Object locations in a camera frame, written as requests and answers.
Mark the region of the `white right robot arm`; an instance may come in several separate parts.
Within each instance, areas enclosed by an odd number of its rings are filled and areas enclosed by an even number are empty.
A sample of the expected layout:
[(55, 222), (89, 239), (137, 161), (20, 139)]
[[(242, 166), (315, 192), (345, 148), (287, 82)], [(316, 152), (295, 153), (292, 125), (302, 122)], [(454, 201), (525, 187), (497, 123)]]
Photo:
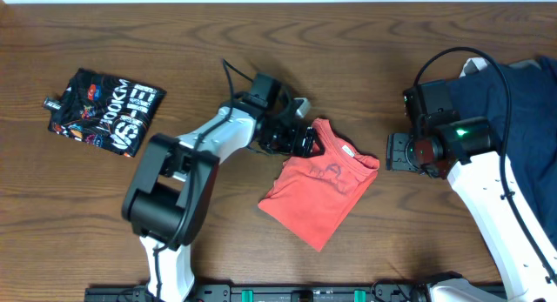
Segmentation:
[(556, 250), (484, 117), (414, 128), (387, 139), (386, 168), (446, 180), (471, 213), (506, 301), (556, 299)]

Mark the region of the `orange printed t-shirt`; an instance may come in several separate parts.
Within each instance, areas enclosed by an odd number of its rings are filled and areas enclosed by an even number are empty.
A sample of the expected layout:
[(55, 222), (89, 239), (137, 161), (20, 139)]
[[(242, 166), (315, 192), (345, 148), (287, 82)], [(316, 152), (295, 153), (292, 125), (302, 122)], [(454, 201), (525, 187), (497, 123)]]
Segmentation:
[(324, 153), (287, 159), (258, 208), (320, 252), (378, 176), (379, 160), (358, 152), (327, 119), (312, 128)]

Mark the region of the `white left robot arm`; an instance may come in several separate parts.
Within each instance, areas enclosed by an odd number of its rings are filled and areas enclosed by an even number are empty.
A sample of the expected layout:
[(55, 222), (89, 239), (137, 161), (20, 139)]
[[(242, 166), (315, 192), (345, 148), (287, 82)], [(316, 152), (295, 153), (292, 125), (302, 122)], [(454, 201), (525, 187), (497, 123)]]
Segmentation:
[(191, 243), (204, 223), (218, 168), (270, 130), (264, 118), (261, 108), (225, 102), (195, 131), (149, 140), (121, 214), (148, 255), (147, 292), (154, 299), (184, 301), (190, 295)]

